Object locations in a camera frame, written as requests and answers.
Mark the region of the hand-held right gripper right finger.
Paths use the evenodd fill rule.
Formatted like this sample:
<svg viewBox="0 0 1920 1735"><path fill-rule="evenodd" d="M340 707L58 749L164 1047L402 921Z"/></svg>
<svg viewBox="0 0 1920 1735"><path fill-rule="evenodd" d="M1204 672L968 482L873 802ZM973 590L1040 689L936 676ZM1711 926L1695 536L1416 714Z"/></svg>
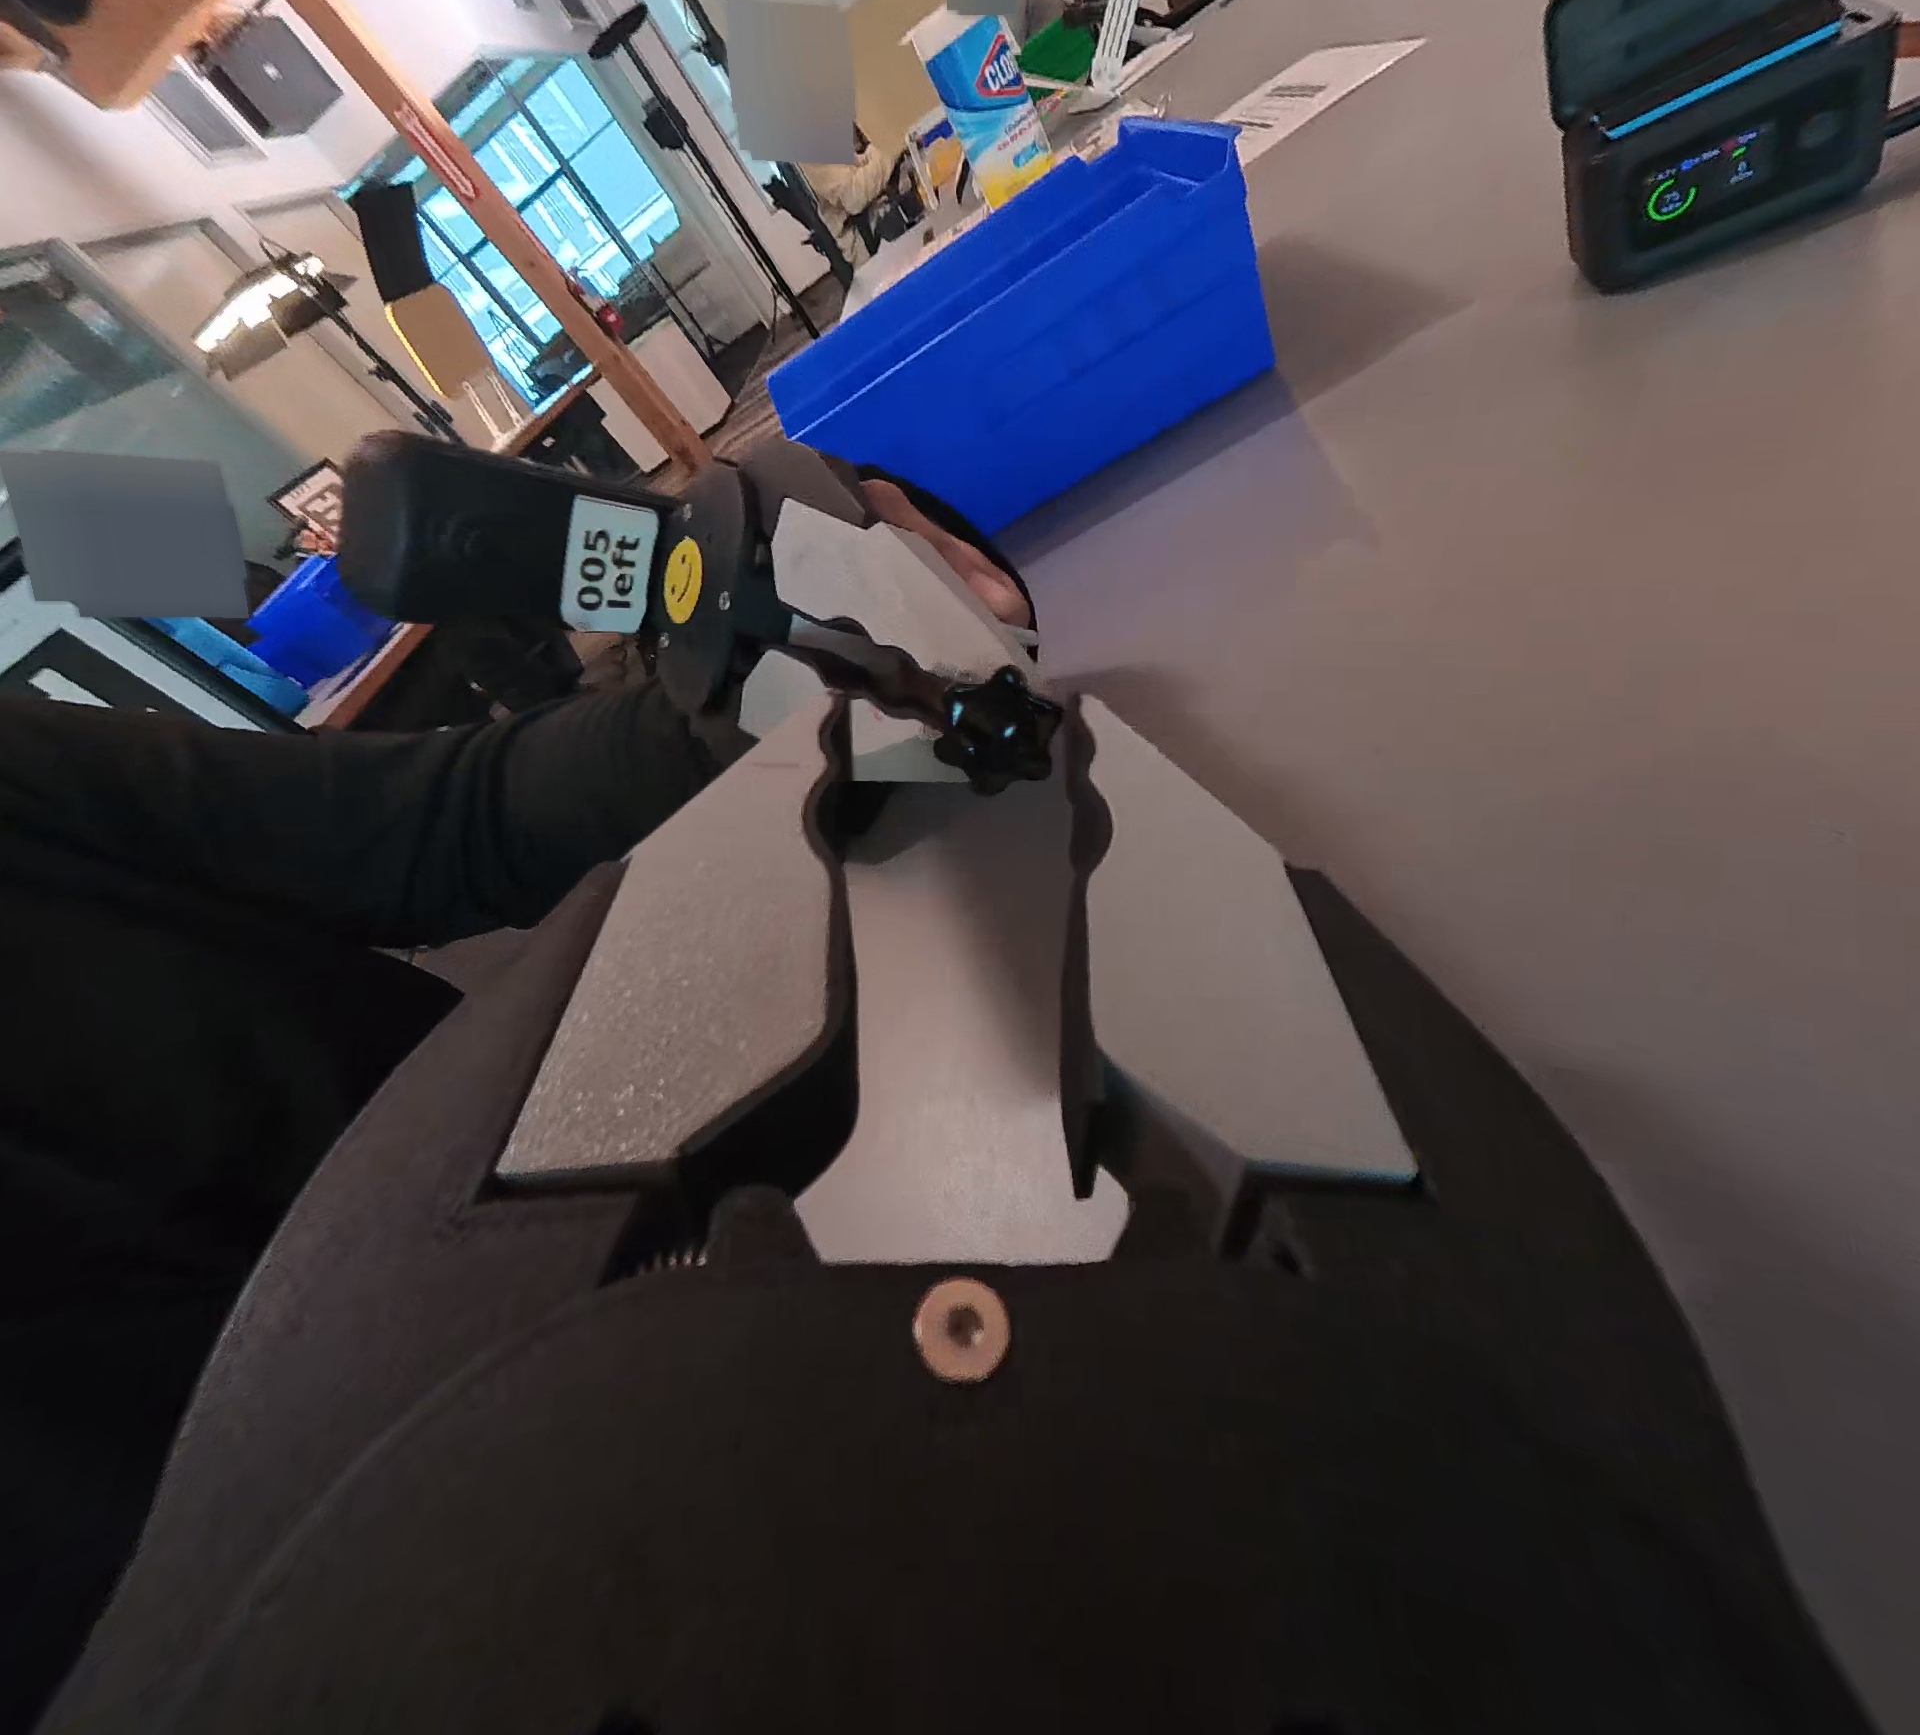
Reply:
<svg viewBox="0 0 1920 1735"><path fill-rule="evenodd" d="M1058 748L1073 1192L1416 1184L1286 856L1099 698L1069 706Z"/></svg>

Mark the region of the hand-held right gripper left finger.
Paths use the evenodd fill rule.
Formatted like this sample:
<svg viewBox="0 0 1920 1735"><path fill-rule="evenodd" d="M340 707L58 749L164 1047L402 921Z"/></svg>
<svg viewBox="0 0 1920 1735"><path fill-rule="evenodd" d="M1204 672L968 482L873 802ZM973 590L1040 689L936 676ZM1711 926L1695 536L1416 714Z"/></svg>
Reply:
<svg viewBox="0 0 1920 1735"><path fill-rule="evenodd" d="M500 1184L681 1174L828 1056L851 1012L851 911L819 811L847 748L845 698L804 698L631 852Z"/></svg>

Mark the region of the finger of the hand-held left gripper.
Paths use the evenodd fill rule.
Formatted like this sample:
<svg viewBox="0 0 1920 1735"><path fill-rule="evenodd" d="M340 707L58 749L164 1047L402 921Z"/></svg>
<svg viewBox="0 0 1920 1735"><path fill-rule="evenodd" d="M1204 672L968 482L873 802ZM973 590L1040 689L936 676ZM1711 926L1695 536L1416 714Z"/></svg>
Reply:
<svg viewBox="0 0 1920 1735"><path fill-rule="evenodd" d="M918 536L784 505L772 576L787 633L777 652L896 717L947 717L962 690L1011 672L1040 683L1015 633Z"/></svg>
<svg viewBox="0 0 1920 1735"><path fill-rule="evenodd" d="M966 775L941 761L941 734L875 707L867 698L847 698L847 781L851 786L958 786Z"/></svg>

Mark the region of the black star knob screw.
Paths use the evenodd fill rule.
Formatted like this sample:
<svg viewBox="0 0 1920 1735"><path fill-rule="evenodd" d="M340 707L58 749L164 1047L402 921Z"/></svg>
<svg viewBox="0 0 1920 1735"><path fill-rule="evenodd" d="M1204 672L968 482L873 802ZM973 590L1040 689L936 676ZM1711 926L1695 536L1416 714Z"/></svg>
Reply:
<svg viewBox="0 0 1920 1735"><path fill-rule="evenodd" d="M1021 671L1002 667L977 683L947 683L939 706L936 757L973 794L1003 794L1051 778L1066 707L1040 693Z"/></svg>

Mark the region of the blue plastic bin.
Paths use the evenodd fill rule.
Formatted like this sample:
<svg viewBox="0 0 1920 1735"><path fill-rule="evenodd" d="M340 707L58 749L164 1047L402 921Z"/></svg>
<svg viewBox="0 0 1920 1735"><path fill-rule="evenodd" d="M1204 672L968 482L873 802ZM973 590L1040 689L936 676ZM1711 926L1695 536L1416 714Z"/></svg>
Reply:
<svg viewBox="0 0 1920 1735"><path fill-rule="evenodd" d="M1002 536L1275 369L1237 129L1123 117L768 374L784 439Z"/></svg>

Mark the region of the person's left hand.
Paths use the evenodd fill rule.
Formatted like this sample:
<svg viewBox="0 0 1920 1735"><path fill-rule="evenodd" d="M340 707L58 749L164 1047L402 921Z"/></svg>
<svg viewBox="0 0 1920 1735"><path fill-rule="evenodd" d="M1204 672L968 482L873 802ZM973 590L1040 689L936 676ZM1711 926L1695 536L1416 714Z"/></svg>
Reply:
<svg viewBox="0 0 1920 1735"><path fill-rule="evenodd" d="M1002 568L983 550L928 516L925 506L918 506L918 499L892 479L864 475L862 494L881 525L925 540L1003 627L1021 635L1040 633L1032 596L1015 574Z"/></svg>

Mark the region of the small blue bin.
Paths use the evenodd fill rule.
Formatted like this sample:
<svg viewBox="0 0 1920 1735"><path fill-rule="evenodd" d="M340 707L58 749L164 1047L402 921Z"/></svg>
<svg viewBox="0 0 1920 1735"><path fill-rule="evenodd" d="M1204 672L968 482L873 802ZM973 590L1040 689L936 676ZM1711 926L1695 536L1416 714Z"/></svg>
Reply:
<svg viewBox="0 0 1920 1735"><path fill-rule="evenodd" d="M246 618L246 647L276 672L315 690L378 652L394 627L348 590L336 554L313 554Z"/></svg>

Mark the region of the studio light on tripod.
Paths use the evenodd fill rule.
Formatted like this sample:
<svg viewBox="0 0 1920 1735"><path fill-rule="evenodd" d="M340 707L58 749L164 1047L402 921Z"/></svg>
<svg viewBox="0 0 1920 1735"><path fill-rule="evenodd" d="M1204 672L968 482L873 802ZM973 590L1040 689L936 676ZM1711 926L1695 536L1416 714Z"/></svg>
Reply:
<svg viewBox="0 0 1920 1735"><path fill-rule="evenodd" d="M195 352L210 374L241 377L326 323L348 336L373 377L406 404L422 431L456 446L458 424L444 404L435 404L356 328L351 288L356 277L333 276L322 256L267 246L263 265L241 276L195 329Z"/></svg>

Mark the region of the Clorox wipes canister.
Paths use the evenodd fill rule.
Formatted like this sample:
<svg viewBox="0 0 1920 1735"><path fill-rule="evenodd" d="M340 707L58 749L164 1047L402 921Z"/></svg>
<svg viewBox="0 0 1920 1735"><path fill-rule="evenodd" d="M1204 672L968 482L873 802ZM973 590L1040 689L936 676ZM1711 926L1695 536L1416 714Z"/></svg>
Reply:
<svg viewBox="0 0 1920 1735"><path fill-rule="evenodd" d="M983 205L1006 209L1055 163L1006 22L941 6L911 30L911 41L966 148Z"/></svg>

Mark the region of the white paper sheet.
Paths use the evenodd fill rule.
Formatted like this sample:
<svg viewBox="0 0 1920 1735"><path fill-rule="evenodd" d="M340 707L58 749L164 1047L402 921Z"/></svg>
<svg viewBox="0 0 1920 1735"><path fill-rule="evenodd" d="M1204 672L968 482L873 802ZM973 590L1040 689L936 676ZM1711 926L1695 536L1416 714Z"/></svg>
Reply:
<svg viewBox="0 0 1920 1735"><path fill-rule="evenodd" d="M1215 122L1237 133L1239 161L1250 168L1254 158L1305 129L1316 114L1421 49L1423 37L1316 49L1218 111Z"/></svg>

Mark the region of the black charging case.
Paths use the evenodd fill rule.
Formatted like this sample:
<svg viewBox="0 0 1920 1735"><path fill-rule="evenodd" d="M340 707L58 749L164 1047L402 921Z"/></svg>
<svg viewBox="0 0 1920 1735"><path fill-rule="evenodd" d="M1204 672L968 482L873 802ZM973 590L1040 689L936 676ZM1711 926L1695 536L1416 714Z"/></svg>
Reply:
<svg viewBox="0 0 1920 1735"><path fill-rule="evenodd" d="M1629 292L1863 195L1885 141L1908 22L1878 0L1549 0L1546 91L1565 239Z"/></svg>

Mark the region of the wooden support post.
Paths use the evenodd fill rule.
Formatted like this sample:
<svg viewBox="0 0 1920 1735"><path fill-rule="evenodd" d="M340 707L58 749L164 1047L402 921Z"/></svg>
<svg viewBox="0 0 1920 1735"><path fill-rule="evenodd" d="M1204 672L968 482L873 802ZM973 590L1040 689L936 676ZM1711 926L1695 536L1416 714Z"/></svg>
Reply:
<svg viewBox="0 0 1920 1735"><path fill-rule="evenodd" d="M602 388L643 428L643 446L661 453L674 482L696 479L710 463L703 435L654 370L607 332L602 301L553 256L439 104L470 63L509 51L509 41L491 35L488 11L476 0L284 0L284 6L397 140L466 205L478 233L583 352Z"/></svg>

